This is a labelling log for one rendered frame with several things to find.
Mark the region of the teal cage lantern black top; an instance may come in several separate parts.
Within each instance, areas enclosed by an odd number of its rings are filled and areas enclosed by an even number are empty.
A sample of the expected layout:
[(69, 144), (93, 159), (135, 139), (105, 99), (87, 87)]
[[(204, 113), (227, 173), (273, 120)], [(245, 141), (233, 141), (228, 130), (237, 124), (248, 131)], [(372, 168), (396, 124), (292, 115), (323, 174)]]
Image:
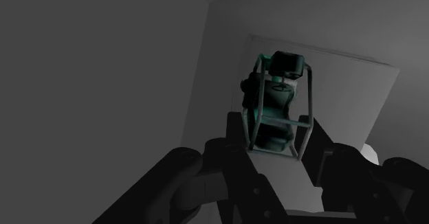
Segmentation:
[[(307, 75), (307, 121), (290, 118), (298, 79)], [(241, 112), (246, 150), (300, 161), (314, 129), (313, 72), (300, 54), (259, 54), (249, 76), (241, 81)]]

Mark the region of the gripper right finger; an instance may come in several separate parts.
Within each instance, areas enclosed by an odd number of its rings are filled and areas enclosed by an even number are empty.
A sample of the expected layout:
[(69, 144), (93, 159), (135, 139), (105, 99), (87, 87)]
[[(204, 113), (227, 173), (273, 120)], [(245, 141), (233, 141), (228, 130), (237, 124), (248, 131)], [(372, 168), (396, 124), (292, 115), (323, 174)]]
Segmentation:
[(429, 224), (429, 170), (403, 158), (377, 165), (356, 148), (335, 143), (316, 119), (309, 139), (299, 126), (294, 146), (327, 212), (352, 212), (360, 224)]

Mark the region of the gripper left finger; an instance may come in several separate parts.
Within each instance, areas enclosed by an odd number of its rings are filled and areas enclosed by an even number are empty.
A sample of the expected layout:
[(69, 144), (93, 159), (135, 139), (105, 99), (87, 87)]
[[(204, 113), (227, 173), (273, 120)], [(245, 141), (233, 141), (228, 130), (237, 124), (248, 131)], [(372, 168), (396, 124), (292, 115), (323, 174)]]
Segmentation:
[(203, 153), (172, 149), (92, 224), (188, 224), (213, 202), (222, 224), (289, 224), (244, 145), (241, 114), (229, 112), (225, 137), (207, 141)]

